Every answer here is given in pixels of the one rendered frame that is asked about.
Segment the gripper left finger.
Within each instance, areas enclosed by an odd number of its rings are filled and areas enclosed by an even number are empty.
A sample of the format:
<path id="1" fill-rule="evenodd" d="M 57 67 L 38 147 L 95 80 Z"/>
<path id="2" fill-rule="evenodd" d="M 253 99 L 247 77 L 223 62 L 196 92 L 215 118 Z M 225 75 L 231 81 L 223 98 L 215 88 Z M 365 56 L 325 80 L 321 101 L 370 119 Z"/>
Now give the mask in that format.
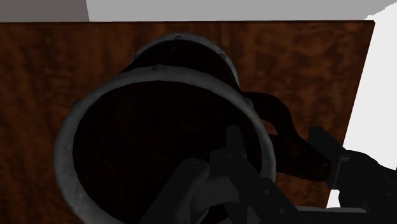
<path id="1" fill-rule="evenodd" d="M 243 155 L 237 126 L 226 130 L 225 148 L 209 162 L 180 163 L 139 224 L 200 224 L 207 209 L 223 204 L 232 224 L 306 224 L 275 183 L 261 177 Z"/>

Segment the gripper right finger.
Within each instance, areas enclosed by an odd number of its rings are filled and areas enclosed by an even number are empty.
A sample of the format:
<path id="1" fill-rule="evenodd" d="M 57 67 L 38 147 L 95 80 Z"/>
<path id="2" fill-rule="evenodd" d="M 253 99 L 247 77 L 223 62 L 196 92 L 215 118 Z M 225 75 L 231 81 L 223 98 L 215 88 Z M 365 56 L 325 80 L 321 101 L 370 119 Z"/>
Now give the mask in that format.
<path id="1" fill-rule="evenodd" d="M 324 224 L 397 224 L 397 169 L 345 149 L 322 127 L 309 129 L 308 143 L 331 162 L 327 186 L 339 191 L 339 208 L 309 211 Z"/>

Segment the dark wooden tankard, metal bands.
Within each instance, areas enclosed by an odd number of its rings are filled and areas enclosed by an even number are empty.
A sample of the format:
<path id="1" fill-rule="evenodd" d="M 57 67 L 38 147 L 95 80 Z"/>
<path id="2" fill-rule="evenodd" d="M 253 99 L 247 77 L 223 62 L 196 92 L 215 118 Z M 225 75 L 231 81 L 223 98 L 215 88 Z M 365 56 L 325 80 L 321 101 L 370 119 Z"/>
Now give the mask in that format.
<path id="1" fill-rule="evenodd" d="M 83 224 L 139 224 L 183 160 L 209 162 L 225 148 L 229 126 L 263 177 L 330 175 L 330 161 L 298 135 L 278 98 L 243 92 L 217 44 L 171 33 L 72 107 L 54 147 L 57 183 Z"/>

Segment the brown wooden table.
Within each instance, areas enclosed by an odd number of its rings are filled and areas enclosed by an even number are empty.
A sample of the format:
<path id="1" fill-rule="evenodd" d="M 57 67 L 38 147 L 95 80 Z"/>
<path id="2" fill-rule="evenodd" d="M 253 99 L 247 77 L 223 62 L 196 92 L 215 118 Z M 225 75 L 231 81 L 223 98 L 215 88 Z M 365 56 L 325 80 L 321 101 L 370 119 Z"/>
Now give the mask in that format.
<path id="1" fill-rule="evenodd" d="M 274 94 L 298 133 L 345 139 L 374 22 L 72 22 L 0 24 L 0 224 L 81 224 L 63 200 L 53 143 L 72 103 L 171 32 L 231 58 L 241 88 Z"/>

